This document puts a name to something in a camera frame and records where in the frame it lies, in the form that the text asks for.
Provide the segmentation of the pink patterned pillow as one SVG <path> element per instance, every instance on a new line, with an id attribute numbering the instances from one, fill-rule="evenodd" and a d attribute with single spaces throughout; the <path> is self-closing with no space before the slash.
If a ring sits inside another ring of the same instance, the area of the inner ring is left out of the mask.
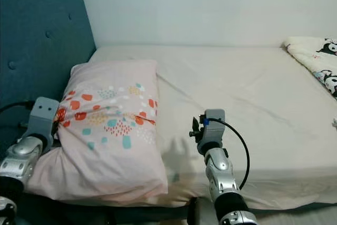
<path id="1" fill-rule="evenodd" d="M 74 66 L 58 106 L 61 145 L 39 158 L 27 190 L 58 201 L 118 204 L 166 194 L 156 72 L 154 60 Z"/>

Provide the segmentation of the bed with cream sheet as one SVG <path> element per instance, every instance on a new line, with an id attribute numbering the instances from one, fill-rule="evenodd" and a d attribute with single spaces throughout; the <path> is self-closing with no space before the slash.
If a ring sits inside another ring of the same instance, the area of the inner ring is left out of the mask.
<path id="1" fill-rule="evenodd" d="M 111 207 L 182 207 L 209 195 L 204 157 L 193 138 L 192 118 L 223 109 L 222 145 L 236 182 L 255 210 L 291 210 L 310 203 L 337 203 L 335 100 L 315 76 L 279 47 L 109 46 L 88 63 L 154 60 L 157 63 L 156 145 L 167 192 L 130 204 L 63 201 Z"/>

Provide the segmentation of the cream cartoon print quilt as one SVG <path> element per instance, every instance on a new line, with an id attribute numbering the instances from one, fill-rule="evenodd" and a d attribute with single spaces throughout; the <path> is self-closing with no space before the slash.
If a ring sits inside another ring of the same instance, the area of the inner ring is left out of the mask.
<path id="1" fill-rule="evenodd" d="M 337 100 L 337 39 L 294 36 L 283 47 Z"/>

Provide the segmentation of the robot right leg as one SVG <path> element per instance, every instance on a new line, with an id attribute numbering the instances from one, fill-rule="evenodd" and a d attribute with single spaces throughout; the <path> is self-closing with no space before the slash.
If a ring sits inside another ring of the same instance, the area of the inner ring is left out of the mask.
<path id="1" fill-rule="evenodd" d="M 219 225 L 209 198 L 192 198 L 188 204 L 187 225 Z"/>

